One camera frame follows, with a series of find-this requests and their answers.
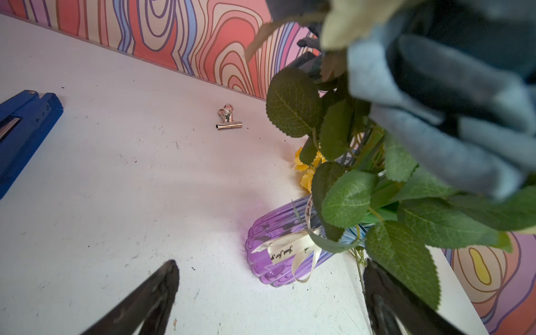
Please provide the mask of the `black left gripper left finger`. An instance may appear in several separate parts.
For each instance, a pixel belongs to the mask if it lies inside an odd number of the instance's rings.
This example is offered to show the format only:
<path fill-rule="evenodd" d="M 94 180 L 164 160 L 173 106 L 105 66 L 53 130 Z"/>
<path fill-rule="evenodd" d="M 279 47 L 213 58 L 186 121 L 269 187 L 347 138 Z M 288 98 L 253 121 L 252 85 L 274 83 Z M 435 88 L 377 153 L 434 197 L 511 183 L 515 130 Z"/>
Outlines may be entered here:
<path fill-rule="evenodd" d="M 180 270 L 169 260 L 84 333 L 164 334 L 179 285 Z"/>

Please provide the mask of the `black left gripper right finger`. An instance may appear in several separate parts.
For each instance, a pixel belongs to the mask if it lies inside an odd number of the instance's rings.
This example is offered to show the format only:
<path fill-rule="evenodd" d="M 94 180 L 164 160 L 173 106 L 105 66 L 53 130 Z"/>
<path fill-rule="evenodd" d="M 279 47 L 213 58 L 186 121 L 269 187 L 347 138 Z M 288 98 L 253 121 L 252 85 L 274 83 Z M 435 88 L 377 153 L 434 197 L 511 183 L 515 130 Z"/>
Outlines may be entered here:
<path fill-rule="evenodd" d="M 462 334 L 373 260 L 363 274 L 364 297 L 374 334 Z"/>

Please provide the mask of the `yellow rose spray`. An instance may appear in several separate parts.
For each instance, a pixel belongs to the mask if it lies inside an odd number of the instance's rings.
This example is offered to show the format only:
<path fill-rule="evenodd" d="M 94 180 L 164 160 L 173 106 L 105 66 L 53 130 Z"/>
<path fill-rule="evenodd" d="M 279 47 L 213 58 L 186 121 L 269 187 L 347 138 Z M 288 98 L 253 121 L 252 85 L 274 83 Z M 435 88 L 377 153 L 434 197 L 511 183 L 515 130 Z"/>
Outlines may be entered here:
<path fill-rule="evenodd" d="M 321 154 L 321 152 L 317 152 L 317 155 L 315 156 L 315 159 L 313 160 L 313 162 L 310 165 L 307 165 L 300 160 L 300 154 L 302 150 L 303 150 L 303 147 L 300 147 L 295 153 L 294 170 L 297 171 L 300 177 L 299 178 L 300 186 L 304 190 L 306 190 L 309 194 L 311 194 L 312 193 L 312 181 L 313 181 L 316 169 L 321 163 L 325 163 L 327 160 Z"/>

